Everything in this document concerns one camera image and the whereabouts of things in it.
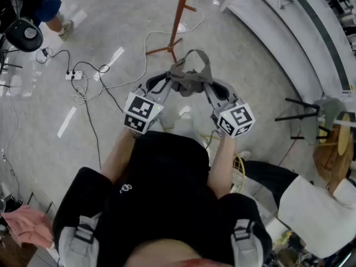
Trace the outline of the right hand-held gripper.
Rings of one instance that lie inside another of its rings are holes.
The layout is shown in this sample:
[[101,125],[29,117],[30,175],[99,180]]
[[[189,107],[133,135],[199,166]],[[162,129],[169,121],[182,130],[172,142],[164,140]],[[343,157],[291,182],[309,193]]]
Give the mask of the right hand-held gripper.
[[238,97],[228,83],[214,79],[204,83],[204,91],[212,106],[211,118],[216,127],[231,138],[248,132],[255,123],[250,106]]

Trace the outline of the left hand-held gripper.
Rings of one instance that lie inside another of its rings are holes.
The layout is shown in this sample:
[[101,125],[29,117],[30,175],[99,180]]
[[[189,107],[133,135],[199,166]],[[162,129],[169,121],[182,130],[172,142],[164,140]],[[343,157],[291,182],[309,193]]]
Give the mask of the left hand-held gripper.
[[124,107],[124,125],[138,134],[145,134],[162,114],[171,90],[167,71],[142,77],[128,94]]

